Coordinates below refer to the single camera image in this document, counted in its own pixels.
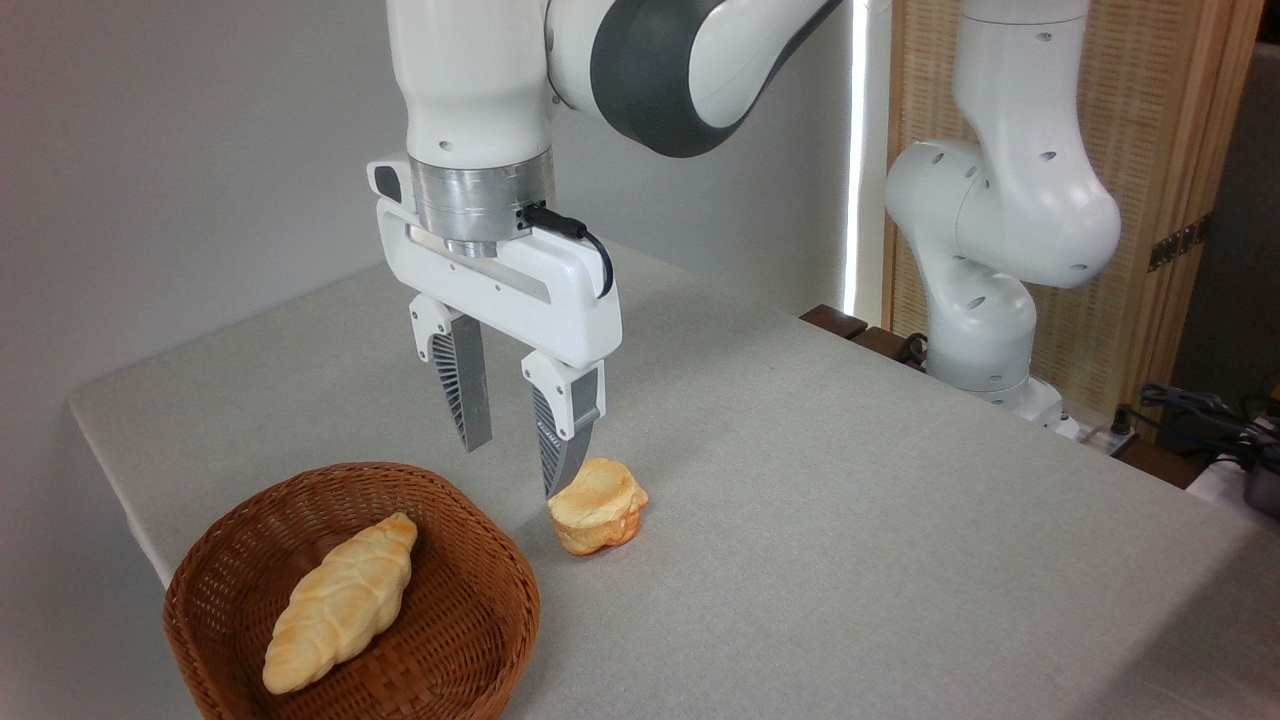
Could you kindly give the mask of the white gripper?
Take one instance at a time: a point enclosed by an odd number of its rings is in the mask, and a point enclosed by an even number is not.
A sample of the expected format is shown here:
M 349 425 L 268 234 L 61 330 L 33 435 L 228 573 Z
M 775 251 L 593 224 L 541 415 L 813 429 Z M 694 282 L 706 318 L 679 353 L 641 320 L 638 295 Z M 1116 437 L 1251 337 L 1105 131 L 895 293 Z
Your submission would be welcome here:
M 600 296 L 599 252 L 536 228 L 499 243 L 495 258 L 466 258 L 419 224 L 407 156 L 369 163 L 367 182 L 381 196 L 387 263 L 420 292 L 410 304 L 419 356 L 434 365 L 466 451 L 492 439 L 481 323 L 539 350 L 521 368 L 532 388 L 544 491 L 553 497 L 579 474 L 605 414 L 604 363 L 596 361 L 623 338 L 617 292 Z

